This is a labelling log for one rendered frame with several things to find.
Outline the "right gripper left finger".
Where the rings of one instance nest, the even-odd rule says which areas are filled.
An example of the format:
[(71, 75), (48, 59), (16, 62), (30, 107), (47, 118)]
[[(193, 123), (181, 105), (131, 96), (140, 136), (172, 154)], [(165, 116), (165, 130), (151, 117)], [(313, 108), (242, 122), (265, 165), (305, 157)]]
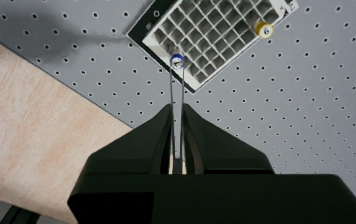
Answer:
[(166, 104), (150, 120), (90, 154), (79, 176), (87, 172), (169, 174), (171, 141), (171, 104)]

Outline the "white grid rack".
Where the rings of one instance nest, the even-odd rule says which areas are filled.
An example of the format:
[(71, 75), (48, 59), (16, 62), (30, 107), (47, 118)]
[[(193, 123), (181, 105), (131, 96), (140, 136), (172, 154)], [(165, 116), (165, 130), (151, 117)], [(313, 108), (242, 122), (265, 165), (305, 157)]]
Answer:
[(260, 37), (253, 24), (273, 26), (289, 12), (284, 0), (175, 0), (143, 41), (169, 67), (178, 46), (184, 81), (197, 90)]

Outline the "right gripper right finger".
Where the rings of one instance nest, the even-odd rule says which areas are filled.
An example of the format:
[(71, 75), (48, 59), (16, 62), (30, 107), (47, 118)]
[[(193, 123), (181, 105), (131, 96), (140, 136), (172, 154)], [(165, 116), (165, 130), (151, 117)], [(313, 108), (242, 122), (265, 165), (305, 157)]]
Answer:
[(202, 118), (187, 103), (183, 147), (186, 174), (275, 174), (265, 153)]

